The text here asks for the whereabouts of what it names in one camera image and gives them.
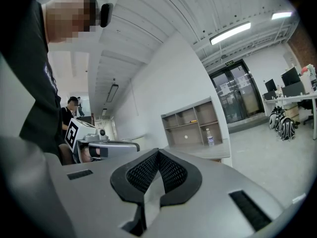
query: computer monitor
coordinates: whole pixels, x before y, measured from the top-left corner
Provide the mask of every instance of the computer monitor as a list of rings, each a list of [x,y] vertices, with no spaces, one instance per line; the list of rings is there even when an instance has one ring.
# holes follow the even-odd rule
[[[281,77],[285,86],[292,85],[301,81],[295,67],[283,73]]]
[[[266,86],[268,92],[277,90],[273,79],[271,79],[267,83],[265,83],[265,86]]]

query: ceiling light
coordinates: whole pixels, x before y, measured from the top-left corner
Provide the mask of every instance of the ceiling light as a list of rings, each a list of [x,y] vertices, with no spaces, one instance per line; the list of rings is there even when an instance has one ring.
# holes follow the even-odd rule
[[[119,86],[117,84],[113,84],[110,88],[110,91],[108,93],[107,102],[111,102],[113,100],[113,97],[115,93],[117,92]]]
[[[235,35],[237,33],[240,33],[240,32],[242,32],[244,30],[249,29],[250,27],[251,27],[251,23],[250,22],[244,23],[244,24],[239,25],[239,26],[237,26],[235,28],[232,28],[231,30],[228,30],[228,31],[226,31],[224,33],[221,33],[221,34],[219,34],[216,37],[210,38],[210,42],[211,42],[212,45],[215,45],[216,43],[221,42],[224,39],[227,39],[227,38],[231,37],[232,35]]]
[[[272,15],[272,19],[278,19],[278,18],[287,18],[287,17],[290,17],[292,16],[292,12],[289,11],[289,12],[279,12],[279,13],[274,13]]]

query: plastic bottle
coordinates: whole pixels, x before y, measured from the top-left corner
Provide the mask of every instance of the plastic bottle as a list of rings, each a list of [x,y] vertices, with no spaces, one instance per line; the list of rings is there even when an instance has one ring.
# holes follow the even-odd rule
[[[206,134],[207,134],[208,145],[213,146],[214,145],[213,137],[212,137],[211,132],[209,131],[208,128],[206,129]]]

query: brick wall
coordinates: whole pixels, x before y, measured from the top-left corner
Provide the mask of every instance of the brick wall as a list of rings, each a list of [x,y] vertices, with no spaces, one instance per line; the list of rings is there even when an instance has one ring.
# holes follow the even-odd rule
[[[316,49],[310,36],[301,23],[297,26],[294,34],[288,41],[288,45],[297,57],[301,67],[311,63],[315,68],[317,68]]]

